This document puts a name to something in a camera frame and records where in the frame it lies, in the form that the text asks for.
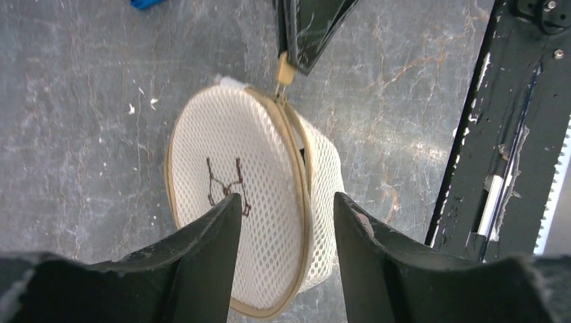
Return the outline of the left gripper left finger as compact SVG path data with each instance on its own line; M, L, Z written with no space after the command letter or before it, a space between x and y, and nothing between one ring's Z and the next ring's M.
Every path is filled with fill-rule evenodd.
M123 259L1 254L2 322L225 322L242 222L233 193Z

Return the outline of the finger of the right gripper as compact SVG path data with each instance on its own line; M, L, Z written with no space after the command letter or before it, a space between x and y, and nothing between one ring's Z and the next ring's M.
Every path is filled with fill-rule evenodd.
M358 0L276 0L278 53L308 75Z

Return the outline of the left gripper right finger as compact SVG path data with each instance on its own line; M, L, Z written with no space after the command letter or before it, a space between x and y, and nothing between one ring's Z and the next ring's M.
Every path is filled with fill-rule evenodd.
M569 322L570 257L473 262L419 243L334 197L349 322Z

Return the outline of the white round tub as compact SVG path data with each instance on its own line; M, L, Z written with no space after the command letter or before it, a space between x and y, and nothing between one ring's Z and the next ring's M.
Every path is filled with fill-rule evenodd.
M197 92L174 124L164 163L177 228L240 195L230 307L251 318L280 315L297 294L329 278L337 254L340 157L288 102L284 89L295 73L283 52L274 94L231 77Z

